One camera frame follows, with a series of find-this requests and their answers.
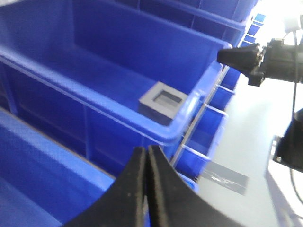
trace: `gray tape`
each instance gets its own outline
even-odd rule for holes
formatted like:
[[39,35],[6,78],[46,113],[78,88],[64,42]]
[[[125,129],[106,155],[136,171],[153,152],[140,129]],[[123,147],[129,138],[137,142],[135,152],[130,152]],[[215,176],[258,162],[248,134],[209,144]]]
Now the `gray tape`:
[[245,175],[239,174],[214,162],[210,162],[207,165],[202,177],[241,195],[245,194],[249,179]]

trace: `gray square block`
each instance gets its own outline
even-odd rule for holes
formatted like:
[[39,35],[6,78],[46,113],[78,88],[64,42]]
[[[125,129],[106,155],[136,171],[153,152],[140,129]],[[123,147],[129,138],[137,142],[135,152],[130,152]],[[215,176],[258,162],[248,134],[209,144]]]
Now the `gray square block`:
[[158,81],[139,99],[138,112],[163,125],[169,125],[187,95]]

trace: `black clamp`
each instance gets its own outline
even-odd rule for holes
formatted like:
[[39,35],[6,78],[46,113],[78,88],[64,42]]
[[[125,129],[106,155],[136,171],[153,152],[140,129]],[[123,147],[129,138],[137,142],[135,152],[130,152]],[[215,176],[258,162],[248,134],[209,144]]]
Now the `black clamp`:
[[152,227],[240,227],[195,194],[159,146],[142,147],[112,186],[64,227],[143,227],[144,196]]

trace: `blue storage bin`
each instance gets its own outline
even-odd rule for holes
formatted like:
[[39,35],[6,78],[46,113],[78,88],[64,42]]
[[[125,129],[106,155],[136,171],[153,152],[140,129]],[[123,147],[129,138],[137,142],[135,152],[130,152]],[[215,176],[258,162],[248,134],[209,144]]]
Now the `blue storage bin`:
[[243,42],[241,44],[241,46],[250,46],[250,45],[253,45],[253,43],[245,41],[245,40],[243,40]]
[[237,46],[245,34],[247,21],[249,19],[249,17],[247,17],[241,20],[241,22],[238,22],[221,15],[199,9],[192,4],[188,4],[188,1],[140,0],[139,6],[140,10],[225,40],[233,46]]
[[229,68],[221,85],[218,87],[210,105],[219,110],[224,110],[231,98],[235,95],[235,87],[237,85],[240,72]]
[[258,22],[258,21],[253,21],[253,24],[255,24],[255,25],[259,25],[259,26],[263,26],[264,24],[263,23],[261,23],[261,22]]
[[225,110],[227,104],[234,94],[234,91],[229,90],[222,85],[219,85],[215,95],[210,102],[210,105],[218,110]]
[[256,24],[252,24],[247,32],[247,34],[249,35],[256,35],[256,33],[258,32],[258,30],[261,28],[261,25],[256,25]]
[[221,82],[221,85],[233,91],[237,85],[240,74],[241,73],[234,68],[229,68],[224,79]]
[[[123,4],[135,8],[141,8],[142,0],[117,0]],[[242,22],[250,15],[251,10],[257,4],[258,0],[173,0],[176,4],[184,4],[201,9],[205,12],[224,17],[236,22]]]
[[[106,0],[0,8],[0,74],[15,114],[114,175],[134,146],[171,157],[230,45]],[[157,81],[188,95],[169,126],[137,112]]]
[[237,46],[258,0],[116,0]]
[[266,17],[265,15],[258,13],[255,17],[255,20],[263,23],[265,20],[265,17]]
[[0,108],[0,226],[61,226],[113,181]]
[[197,179],[207,163],[212,160],[215,149],[224,132],[227,114],[208,106],[191,139],[184,145],[176,169],[183,175]]
[[250,43],[255,43],[256,41],[256,38],[253,36],[253,35],[249,35],[247,34],[245,37],[244,37],[244,40],[247,41],[247,42],[250,42]]

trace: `bright light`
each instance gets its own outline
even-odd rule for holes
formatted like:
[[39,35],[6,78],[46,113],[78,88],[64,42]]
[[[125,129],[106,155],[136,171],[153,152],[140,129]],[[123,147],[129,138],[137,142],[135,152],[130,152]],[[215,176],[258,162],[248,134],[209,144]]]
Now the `bright light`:
[[[264,26],[257,33],[257,43],[266,45],[271,38],[283,38],[285,33],[284,20],[287,17],[303,14],[302,3],[299,0],[264,0],[259,6],[261,13],[264,12],[266,20]],[[297,31],[298,40],[301,39],[302,31]],[[290,34],[285,37],[285,44],[294,44],[294,38]]]

